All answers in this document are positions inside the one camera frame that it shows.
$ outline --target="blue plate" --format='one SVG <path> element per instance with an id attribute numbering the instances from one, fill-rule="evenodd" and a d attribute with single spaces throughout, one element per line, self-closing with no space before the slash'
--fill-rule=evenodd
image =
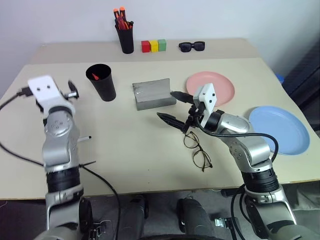
<path id="1" fill-rule="evenodd" d="M 283 155 L 298 155 L 306 151 L 310 137 L 303 123 L 292 113 L 275 106 L 260 106 L 255 108 L 249 117 L 256 133 L 269 134 L 278 141 L 279 153 Z M 272 151 L 274 142 L 264 137 Z"/>

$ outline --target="pink plate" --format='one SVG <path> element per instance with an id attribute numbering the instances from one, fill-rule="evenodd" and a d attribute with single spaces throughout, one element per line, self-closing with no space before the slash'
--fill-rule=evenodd
<path id="1" fill-rule="evenodd" d="M 201 71 L 193 74 L 186 81 L 186 90 L 194 95 L 199 86 L 213 83 L 216 94 L 216 106 L 226 104 L 235 95 L 235 87 L 225 76 L 213 71 Z"/>

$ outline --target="pen holder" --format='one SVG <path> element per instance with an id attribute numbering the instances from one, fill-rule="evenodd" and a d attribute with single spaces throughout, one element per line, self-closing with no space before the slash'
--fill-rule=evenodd
<path id="1" fill-rule="evenodd" d="M 124 54 L 132 54 L 134 52 L 133 27 L 127 30 L 119 30 L 117 26 L 115 26 L 115 29 L 118 33 L 122 52 Z"/>
<path id="2" fill-rule="evenodd" d="M 100 98 L 105 102 L 110 102 L 116 98 L 116 90 L 112 81 L 111 68 L 105 64 L 95 64 L 85 72 Z"/>

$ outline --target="red block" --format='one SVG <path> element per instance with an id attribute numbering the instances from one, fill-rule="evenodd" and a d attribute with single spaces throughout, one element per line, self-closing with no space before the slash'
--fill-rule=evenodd
<path id="1" fill-rule="evenodd" d="M 149 41 L 141 41 L 141 47 L 143 53 L 149 53 L 150 52 L 150 43 Z"/>

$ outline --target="beige table surface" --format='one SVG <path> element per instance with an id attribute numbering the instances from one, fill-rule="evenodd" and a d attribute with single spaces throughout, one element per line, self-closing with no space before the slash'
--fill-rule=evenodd
<path id="1" fill-rule="evenodd" d="M 240 186 L 243 180 L 222 141 L 194 130 L 213 163 L 213 169 L 206 169 L 203 173 L 194 166 L 192 150 L 184 146 L 183 134 L 156 115 L 157 112 L 168 113 L 185 121 L 190 104 L 177 102 L 172 106 L 137 111 L 132 88 L 132 83 L 170 78 L 171 90 L 185 91 L 186 80 L 192 74 L 218 72 L 229 78 L 235 87 L 234 98 L 219 109 L 248 117 L 255 107 L 273 105 L 293 113 L 306 126 L 310 135 L 308 150 L 295 156 L 279 155 L 275 160 L 274 169 L 279 181 L 292 183 L 320 179 L 320 139 L 247 41 L 207 40 L 206 51 L 190 53 L 179 52 L 176 48 L 178 42 L 168 41 L 167 52 L 143 54 L 137 43 L 132 55 L 122 54 L 118 43 L 43 46 L 31 64 L 24 66 L 0 102 L 26 86 L 28 79 L 33 77 L 51 75 L 64 93 L 68 92 L 68 79 L 71 79 L 80 95 L 73 101 L 76 125 L 81 136 L 92 136 L 90 141 L 78 144 L 80 162 L 96 160 L 97 163 L 89 167 L 105 177 L 120 194 L 231 188 Z M 102 101 L 86 79 L 86 69 L 101 62 L 112 69 L 117 97 L 111 102 Z M 0 140 L 5 146 L 42 161 L 44 127 L 33 97 L 20 97 L 0 112 L 0 133 Z M 0 199 L 45 196 L 46 178 L 41 167 L 2 150 L 0 161 Z M 111 193 L 93 175 L 84 170 L 80 170 L 80 174 L 85 195 Z"/>

